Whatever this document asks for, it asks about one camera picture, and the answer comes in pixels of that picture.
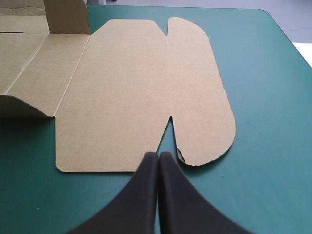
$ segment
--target teal tabletop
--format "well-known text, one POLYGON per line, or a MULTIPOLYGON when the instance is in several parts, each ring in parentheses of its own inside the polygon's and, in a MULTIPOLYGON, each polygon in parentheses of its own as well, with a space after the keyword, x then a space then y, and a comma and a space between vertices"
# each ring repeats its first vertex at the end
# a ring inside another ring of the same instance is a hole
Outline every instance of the teal tabletop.
MULTIPOLYGON (((220 159, 201 167, 180 163, 182 170, 207 200, 255 234, 311 233, 312 69, 268 13, 111 5, 89 5, 88 12, 92 32, 110 19, 154 20, 165 33, 170 17, 199 25, 211 41, 237 132, 220 159)), ((0 233, 64 233, 129 181, 131 173, 60 172, 56 121, 0 120, 0 233)), ((158 151, 176 153, 171 121, 158 151)))

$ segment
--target brown corrugated cardboard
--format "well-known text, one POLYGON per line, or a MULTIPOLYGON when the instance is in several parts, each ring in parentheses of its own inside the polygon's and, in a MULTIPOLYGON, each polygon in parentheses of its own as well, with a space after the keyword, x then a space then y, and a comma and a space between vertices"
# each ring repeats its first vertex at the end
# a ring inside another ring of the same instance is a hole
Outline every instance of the brown corrugated cardboard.
POLYGON ((0 15, 26 15, 27 0, 1 0, 0 15))
POLYGON ((44 0, 50 33, 89 34, 85 0, 44 0))
POLYGON ((43 0, 27 0, 27 15, 45 15, 43 0))
POLYGON ((89 35, 49 34, 6 94, 54 116, 88 38, 89 35))
POLYGON ((0 16, 0 32, 48 33, 46 16, 0 16))
POLYGON ((215 160, 232 144, 234 116, 197 25, 171 18, 166 36, 153 21, 115 19, 90 39, 75 35, 67 51, 50 36, 8 94, 56 115, 60 170, 134 171, 170 116, 186 164, 215 160))
POLYGON ((0 33, 0 94, 19 76, 44 37, 45 34, 0 33))
POLYGON ((45 15, 43 0, 1 0, 0 15, 45 15))

